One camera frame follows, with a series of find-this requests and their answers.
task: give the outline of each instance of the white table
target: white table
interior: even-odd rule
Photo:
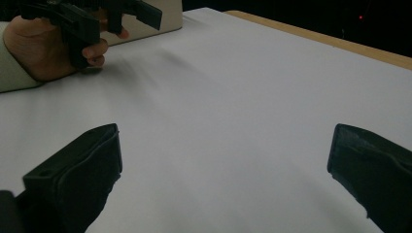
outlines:
[[[0,187],[96,126],[122,178],[87,232],[380,230],[326,171],[334,126],[412,149],[412,71],[209,9],[103,71],[0,97]]]

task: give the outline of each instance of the white surface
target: white surface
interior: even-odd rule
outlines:
[[[122,178],[87,232],[379,232],[327,158],[337,123],[412,149],[411,71],[208,9],[106,64],[1,95],[1,188],[115,122]]]

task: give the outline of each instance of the wooden edge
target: wooden edge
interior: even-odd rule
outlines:
[[[360,45],[357,43],[345,41],[339,38],[331,37],[325,34],[321,34],[318,32],[306,30],[300,27],[292,26],[285,24],[283,22],[267,19],[264,17],[257,17],[248,13],[239,12],[239,11],[228,11],[225,12],[228,15],[234,17],[240,17],[245,20],[255,22],[264,26],[268,26],[274,29],[278,29],[284,32],[291,33],[296,36],[300,36],[303,38],[307,38],[313,41],[321,42],[333,47],[337,47],[343,50],[348,50],[360,55],[364,55],[376,60],[384,61],[395,66],[399,66],[408,70],[412,70],[412,58],[399,55],[396,53],[378,50],[372,47]]]

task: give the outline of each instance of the dark background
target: dark background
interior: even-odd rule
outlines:
[[[238,10],[412,57],[411,0],[183,0],[184,11]]]

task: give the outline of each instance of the sleeve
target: sleeve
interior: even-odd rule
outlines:
[[[0,21],[0,93],[41,85],[24,71],[4,45],[3,32],[7,24]]]

